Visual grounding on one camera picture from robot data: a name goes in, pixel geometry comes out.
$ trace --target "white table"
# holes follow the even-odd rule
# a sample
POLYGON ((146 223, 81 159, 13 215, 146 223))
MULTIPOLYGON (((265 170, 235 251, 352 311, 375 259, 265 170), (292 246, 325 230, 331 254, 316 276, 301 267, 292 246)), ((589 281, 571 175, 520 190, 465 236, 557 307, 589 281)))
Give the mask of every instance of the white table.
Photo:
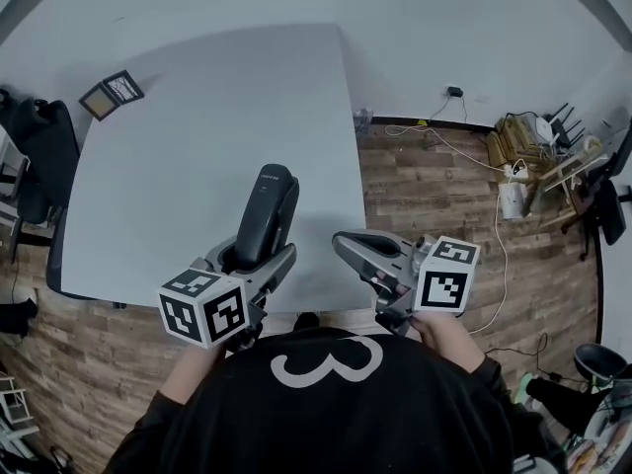
POLYGON ((334 253, 364 207, 338 30, 270 27, 168 46, 123 65, 146 92, 93 121, 70 200, 64 291, 157 306, 156 289, 237 233, 266 163, 300 183, 298 262, 272 312, 369 306, 334 253))

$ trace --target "black shirt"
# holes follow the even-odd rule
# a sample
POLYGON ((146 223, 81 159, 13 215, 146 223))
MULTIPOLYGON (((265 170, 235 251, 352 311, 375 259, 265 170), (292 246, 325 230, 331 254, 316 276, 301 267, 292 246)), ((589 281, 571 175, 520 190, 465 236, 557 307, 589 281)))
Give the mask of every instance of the black shirt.
POLYGON ((218 364, 187 405, 157 393, 106 471, 566 472, 543 419, 490 358, 472 374, 410 339, 316 328, 218 364))

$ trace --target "wooden floor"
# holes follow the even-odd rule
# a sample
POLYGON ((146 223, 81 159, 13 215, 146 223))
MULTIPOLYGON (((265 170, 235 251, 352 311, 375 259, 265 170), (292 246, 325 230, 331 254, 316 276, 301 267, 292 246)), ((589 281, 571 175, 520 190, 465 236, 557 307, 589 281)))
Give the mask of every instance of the wooden floor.
MULTIPOLYGON (((491 171, 443 144, 434 145, 434 137, 409 133, 387 137, 374 126, 370 136, 357 140, 367 225, 411 240, 429 233, 480 244, 480 265, 462 317, 474 329, 489 321, 504 294, 504 256, 494 231, 497 185, 491 171)), ((481 135, 441 134, 487 162, 481 135)), ((594 255, 581 263, 579 233, 542 230, 538 219, 501 221, 499 231, 510 258, 508 296, 496 322, 475 336, 479 346, 532 352, 546 332, 549 345, 541 367, 579 377, 573 349, 595 335, 594 255)), ((15 266, 8 264, 8 236, 0 231, 5 297, 15 276, 15 266)), ((20 346, 0 348, 0 359, 30 390, 41 428, 35 444, 46 449, 58 444, 75 458, 78 472, 101 472, 167 376, 181 345, 163 332, 156 309, 116 311, 110 303, 75 301, 49 291, 43 278, 46 249, 21 247, 19 258, 16 295, 36 289, 39 316, 20 346)), ((272 318, 267 332, 286 331, 292 321, 288 315, 272 318)), ((323 315, 322 321, 361 333, 381 331, 370 311, 323 315)), ((526 371, 535 371, 532 357, 509 352, 494 357, 503 364, 510 388, 526 371)))

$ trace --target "sleeve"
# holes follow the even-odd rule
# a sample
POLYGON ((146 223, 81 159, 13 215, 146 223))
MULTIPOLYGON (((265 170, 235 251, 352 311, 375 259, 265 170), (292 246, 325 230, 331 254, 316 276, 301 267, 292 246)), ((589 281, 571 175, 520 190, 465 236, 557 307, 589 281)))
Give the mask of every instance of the sleeve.
POLYGON ((125 436, 104 471, 105 474, 156 472, 162 443, 184 406, 156 392, 145 415, 125 436))
POLYGON ((558 472, 566 473, 566 455, 548 430, 544 417, 527 411, 522 404, 514 404, 510 391, 501 376, 501 365, 485 356, 481 365, 472 372, 501 404, 513 435, 513 452, 516 458, 537 456, 549 461, 558 472))

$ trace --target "wood plank flooring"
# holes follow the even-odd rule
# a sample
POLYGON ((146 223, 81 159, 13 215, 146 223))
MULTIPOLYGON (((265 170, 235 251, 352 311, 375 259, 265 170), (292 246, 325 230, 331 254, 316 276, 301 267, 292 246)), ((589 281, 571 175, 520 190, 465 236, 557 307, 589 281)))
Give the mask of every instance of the wood plank flooring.
MULTIPOLYGON (((487 163, 480 137, 442 131, 452 145, 487 163)), ((408 132, 388 137, 374 126, 357 140, 367 225, 415 240, 425 233, 449 235, 482 246, 480 265, 462 321, 469 329, 493 316, 503 298, 504 255, 494 231, 498 188, 492 171, 453 152, 433 136, 408 132)), ((579 378, 572 361, 576 345, 594 340, 596 265, 579 261, 577 230, 562 236, 536 218, 503 221, 499 232, 509 253, 508 296, 494 324, 475 335, 484 351, 493 347, 534 352, 546 332, 540 365, 579 378)), ((9 232, 0 229, 0 291, 9 301, 15 267, 8 264, 9 232)), ((123 435, 143 414, 166 378, 182 345, 167 336, 158 312, 61 297, 45 286, 46 248, 20 248, 16 298, 33 288, 39 317, 16 348, 4 336, 0 359, 29 388, 29 405, 41 432, 36 446, 58 444, 75 458, 80 473, 101 472, 123 435)), ((285 332, 294 317, 279 315, 267 333, 285 332)), ((325 314, 322 323, 358 333, 380 332, 370 311, 325 314)), ((493 356, 510 388, 535 359, 510 352, 493 356)), ((556 427, 558 434, 563 431, 556 427)))

